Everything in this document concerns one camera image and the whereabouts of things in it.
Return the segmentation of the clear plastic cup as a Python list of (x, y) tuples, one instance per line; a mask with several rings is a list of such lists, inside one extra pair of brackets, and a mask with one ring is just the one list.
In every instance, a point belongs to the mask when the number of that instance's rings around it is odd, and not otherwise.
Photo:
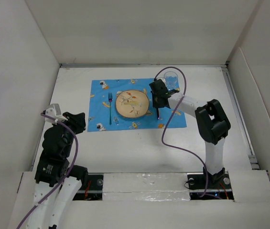
[(178, 75), (173, 71), (167, 71), (164, 73), (164, 79), (166, 82), (166, 87), (169, 90), (178, 88)]

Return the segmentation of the iridescent table knife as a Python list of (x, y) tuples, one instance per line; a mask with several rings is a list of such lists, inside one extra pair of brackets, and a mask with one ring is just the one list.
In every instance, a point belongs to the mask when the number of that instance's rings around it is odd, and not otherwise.
[(156, 114), (157, 114), (157, 120), (160, 119), (160, 111), (159, 111), (159, 108), (156, 109)]

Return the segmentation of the beige ceramic plate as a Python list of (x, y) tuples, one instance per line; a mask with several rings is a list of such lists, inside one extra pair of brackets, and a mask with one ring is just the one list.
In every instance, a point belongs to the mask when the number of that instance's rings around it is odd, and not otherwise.
[(116, 98), (116, 111), (124, 118), (139, 118), (146, 115), (150, 100), (146, 93), (139, 90), (121, 92)]

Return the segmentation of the iridescent fork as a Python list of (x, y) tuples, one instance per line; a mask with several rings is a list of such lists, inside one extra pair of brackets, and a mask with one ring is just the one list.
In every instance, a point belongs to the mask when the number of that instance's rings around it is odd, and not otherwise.
[(111, 104), (112, 104), (112, 93), (108, 93), (108, 102), (109, 102), (109, 124), (112, 125), (112, 118), (111, 118)]

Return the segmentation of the blue space-print cloth placemat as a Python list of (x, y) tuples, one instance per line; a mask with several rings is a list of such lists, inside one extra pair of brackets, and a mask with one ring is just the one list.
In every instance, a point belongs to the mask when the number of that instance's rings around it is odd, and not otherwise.
[[(88, 131), (117, 131), (134, 129), (163, 129), (171, 116), (173, 109), (160, 109), (160, 119), (157, 120), (156, 109), (152, 106), (152, 78), (146, 79), (114, 79), (93, 80), (91, 84)], [(148, 96), (150, 106), (145, 116), (139, 118), (124, 118), (116, 111), (117, 96), (127, 90), (139, 90)], [(112, 125), (109, 124), (108, 93), (112, 93), (111, 104)]]

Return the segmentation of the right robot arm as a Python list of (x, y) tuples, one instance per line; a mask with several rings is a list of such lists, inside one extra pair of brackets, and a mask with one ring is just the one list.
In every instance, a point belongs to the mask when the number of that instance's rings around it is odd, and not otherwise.
[(152, 106), (155, 109), (177, 108), (196, 119), (199, 134), (205, 142), (206, 168), (204, 171), (207, 173), (203, 175), (203, 183), (209, 188), (218, 185), (225, 173), (224, 143), (231, 128), (221, 103), (216, 99), (204, 102), (175, 89), (169, 90), (161, 79), (152, 82), (150, 88)]

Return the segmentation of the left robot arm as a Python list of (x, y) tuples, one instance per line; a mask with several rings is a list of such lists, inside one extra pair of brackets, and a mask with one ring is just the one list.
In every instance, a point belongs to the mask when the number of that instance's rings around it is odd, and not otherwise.
[(41, 114), (53, 126), (44, 133), (42, 153), (35, 173), (33, 207), (23, 220), (27, 229), (58, 229), (80, 189), (88, 185), (88, 170), (69, 162), (77, 134), (86, 128), (85, 114)]

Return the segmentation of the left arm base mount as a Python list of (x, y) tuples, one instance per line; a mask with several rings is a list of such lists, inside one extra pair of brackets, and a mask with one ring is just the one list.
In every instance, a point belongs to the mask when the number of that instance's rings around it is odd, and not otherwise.
[(88, 174), (87, 182), (77, 191), (73, 201), (99, 201), (102, 200), (104, 174)]

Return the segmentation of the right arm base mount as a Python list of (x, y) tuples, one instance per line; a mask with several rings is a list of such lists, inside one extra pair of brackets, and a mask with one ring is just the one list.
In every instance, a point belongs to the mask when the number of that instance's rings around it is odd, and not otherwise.
[(215, 183), (211, 184), (211, 180), (208, 180), (208, 186), (205, 191), (205, 175), (203, 173), (187, 173), (187, 181), (184, 183), (184, 187), (189, 190), (190, 200), (234, 200), (232, 186), (228, 173), (225, 173)]

